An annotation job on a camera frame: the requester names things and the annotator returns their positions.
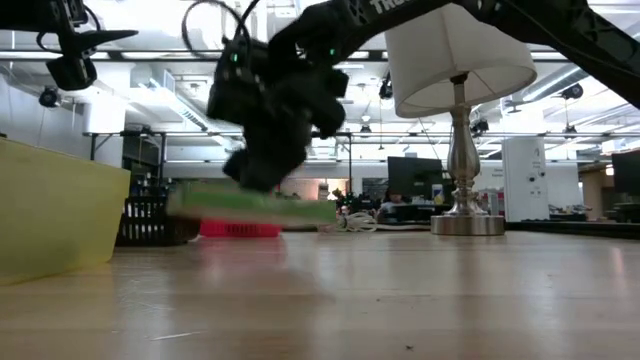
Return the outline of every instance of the white cable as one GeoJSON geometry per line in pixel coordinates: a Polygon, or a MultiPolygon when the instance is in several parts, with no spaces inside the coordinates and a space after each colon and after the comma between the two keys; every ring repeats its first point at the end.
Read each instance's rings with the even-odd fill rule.
{"type": "Polygon", "coordinates": [[[374,232],[378,229],[384,230],[428,230],[428,225],[385,225],[378,224],[376,219],[364,212],[343,215],[338,219],[335,228],[338,232],[374,232]]]}

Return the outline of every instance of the black cable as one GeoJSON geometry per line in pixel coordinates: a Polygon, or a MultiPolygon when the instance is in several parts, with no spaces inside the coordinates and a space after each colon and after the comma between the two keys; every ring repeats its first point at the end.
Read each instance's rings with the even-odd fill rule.
{"type": "Polygon", "coordinates": [[[256,7],[256,5],[258,5],[259,2],[260,0],[253,0],[251,1],[251,3],[249,3],[249,6],[247,6],[247,9],[242,14],[242,18],[240,20],[241,22],[238,23],[238,26],[236,27],[236,33],[234,34],[234,37],[240,35],[240,30],[242,30],[242,28],[240,27],[240,24],[245,25],[245,29],[246,29],[247,19],[249,18],[249,15],[253,11],[253,9],[256,7]]]}
{"type": "Polygon", "coordinates": [[[250,56],[249,54],[251,53],[251,35],[249,34],[249,31],[247,30],[247,27],[245,26],[244,23],[244,19],[243,17],[241,17],[240,15],[238,15],[238,13],[232,9],[229,5],[225,4],[222,1],[219,0],[198,0],[196,2],[194,2],[193,4],[191,4],[187,10],[184,13],[184,17],[182,18],[182,42],[184,43],[184,46],[187,48],[187,50],[189,50],[189,52],[199,58],[202,59],[210,59],[211,57],[206,56],[204,54],[202,54],[201,52],[195,50],[193,48],[193,44],[191,43],[191,39],[189,39],[189,30],[187,29],[187,21],[189,19],[189,14],[191,13],[191,10],[193,10],[196,6],[198,5],[202,5],[202,4],[209,4],[209,5],[218,5],[221,8],[223,8],[224,10],[226,10],[227,12],[229,12],[234,20],[236,20],[236,22],[238,23],[238,26],[236,27],[236,33],[239,33],[238,30],[242,31],[242,36],[245,38],[245,41],[247,42],[247,47],[246,47],[246,54],[245,54],[245,59],[247,61],[249,61],[250,56]]]}
{"type": "Polygon", "coordinates": [[[96,13],[94,13],[93,10],[91,10],[91,8],[87,5],[84,6],[84,11],[89,14],[91,20],[93,20],[93,24],[96,26],[96,31],[102,30],[102,25],[100,25],[100,21],[98,21],[98,16],[96,16],[96,13]]]}
{"type": "MultiPolygon", "coordinates": [[[[93,10],[91,10],[91,8],[89,8],[86,5],[84,6],[84,10],[87,14],[89,14],[89,17],[91,17],[91,20],[93,20],[93,24],[96,26],[96,31],[101,31],[102,25],[100,25],[100,21],[98,21],[98,16],[96,16],[96,13],[94,13],[93,10]]],[[[46,32],[41,32],[41,33],[38,33],[38,36],[36,36],[36,44],[38,45],[38,47],[46,52],[50,52],[54,54],[62,54],[62,51],[52,50],[44,46],[44,44],[42,43],[42,40],[44,39],[45,35],[47,35],[46,32]]]]}

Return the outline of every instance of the green object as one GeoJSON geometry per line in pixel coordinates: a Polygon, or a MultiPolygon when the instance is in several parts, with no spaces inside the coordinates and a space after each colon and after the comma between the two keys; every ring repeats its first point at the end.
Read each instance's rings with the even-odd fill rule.
{"type": "Polygon", "coordinates": [[[169,197],[168,213],[251,223],[308,225],[336,221],[335,203],[278,199],[237,187],[183,184],[169,197]]]}

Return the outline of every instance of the yellow plastic bin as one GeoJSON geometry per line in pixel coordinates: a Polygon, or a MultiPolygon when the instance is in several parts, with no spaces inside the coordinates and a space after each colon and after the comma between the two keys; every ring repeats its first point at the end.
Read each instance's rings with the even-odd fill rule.
{"type": "Polygon", "coordinates": [[[0,138],[0,285],[107,262],[129,178],[0,138]]]}

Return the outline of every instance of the black basket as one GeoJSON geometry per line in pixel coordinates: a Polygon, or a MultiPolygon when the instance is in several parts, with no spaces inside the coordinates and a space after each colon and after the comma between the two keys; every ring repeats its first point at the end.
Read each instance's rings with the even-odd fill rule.
{"type": "Polygon", "coordinates": [[[172,246],[198,236],[200,221],[167,215],[167,198],[131,196],[125,200],[116,246],[172,246]]]}

